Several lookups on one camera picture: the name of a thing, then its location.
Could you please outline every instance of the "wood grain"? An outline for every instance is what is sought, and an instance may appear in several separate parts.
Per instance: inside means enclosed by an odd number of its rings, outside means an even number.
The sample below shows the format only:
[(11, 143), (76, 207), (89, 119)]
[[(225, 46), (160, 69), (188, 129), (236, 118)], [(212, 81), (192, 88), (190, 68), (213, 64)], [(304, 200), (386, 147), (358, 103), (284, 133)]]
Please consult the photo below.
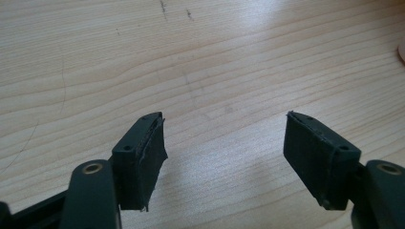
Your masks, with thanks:
[(0, 199), (15, 213), (162, 111), (169, 159), (124, 228), (351, 228), (283, 157), (287, 111), (405, 166), (403, 1), (0, 2)]

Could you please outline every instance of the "light wood tabletop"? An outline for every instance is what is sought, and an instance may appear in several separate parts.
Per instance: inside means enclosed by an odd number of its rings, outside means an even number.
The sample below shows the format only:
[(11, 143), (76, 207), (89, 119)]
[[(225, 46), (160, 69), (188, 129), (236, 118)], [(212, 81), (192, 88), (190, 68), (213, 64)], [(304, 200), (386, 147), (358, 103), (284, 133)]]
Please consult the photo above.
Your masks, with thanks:
[(399, 0), (3, 0), (0, 200), (66, 190), (161, 111), (169, 158), (124, 228), (352, 228), (285, 160), (286, 114), (405, 166), (404, 36)]

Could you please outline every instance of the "black plastic part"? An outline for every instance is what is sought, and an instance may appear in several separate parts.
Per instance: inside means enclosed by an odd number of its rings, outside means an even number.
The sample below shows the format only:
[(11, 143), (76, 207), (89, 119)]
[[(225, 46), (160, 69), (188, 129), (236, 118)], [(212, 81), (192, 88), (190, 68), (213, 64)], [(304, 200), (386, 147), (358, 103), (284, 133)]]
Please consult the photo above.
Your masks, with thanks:
[(372, 209), (359, 210), (354, 205), (352, 210), (352, 227), (353, 229), (378, 229)]
[(348, 176), (357, 170), (361, 152), (313, 117), (287, 114), (284, 156), (319, 205), (345, 210)]
[(92, 160), (75, 168), (59, 228), (121, 228), (110, 162)]
[(110, 158), (121, 210), (148, 210), (166, 159), (161, 113), (141, 117), (114, 147)]
[(7, 216), (7, 214), (3, 214), (3, 211), (6, 211), (7, 204), (1, 203), (0, 228), (55, 229), (60, 222), (65, 196), (66, 191), (38, 202), (9, 217), (4, 217)]
[(5, 202), (0, 202), (0, 228), (12, 228), (12, 219), (9, 205)]
[(405, 169), (383, 160), (366, 165), (365, 190), (380, 228), (405, 228)]

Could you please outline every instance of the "clamp jaw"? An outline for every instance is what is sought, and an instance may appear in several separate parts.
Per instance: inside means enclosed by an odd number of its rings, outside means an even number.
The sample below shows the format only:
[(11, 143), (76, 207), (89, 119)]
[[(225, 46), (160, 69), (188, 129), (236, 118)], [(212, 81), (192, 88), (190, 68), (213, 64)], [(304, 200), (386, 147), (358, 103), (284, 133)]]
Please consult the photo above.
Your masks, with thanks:
[(77, 166), (69, 189), (14, 215), (0, 202), (0, 228), (121, 228), (120, 210), (148, 210), (167, 159), (161, 113), (140, 118), (109, 160)]
[(289, 112), (284, 156), (326, 210), (354, 203), (352, 225), (405, 228), (405, 169), (384, 160), (359, 163), (361, 151), (315, 118)]

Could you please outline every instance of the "wooden surface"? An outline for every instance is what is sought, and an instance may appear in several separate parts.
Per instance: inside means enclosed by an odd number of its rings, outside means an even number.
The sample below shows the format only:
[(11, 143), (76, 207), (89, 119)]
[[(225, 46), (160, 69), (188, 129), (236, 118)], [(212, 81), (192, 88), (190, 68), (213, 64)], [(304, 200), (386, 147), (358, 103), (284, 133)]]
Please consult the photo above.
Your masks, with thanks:
[(404, 1), (3, 0), (0, 199), (15, 213), (162, 111), (150, 212), (124, 228), (351, 228), (283, 157), (287, 111), (405, 166)]

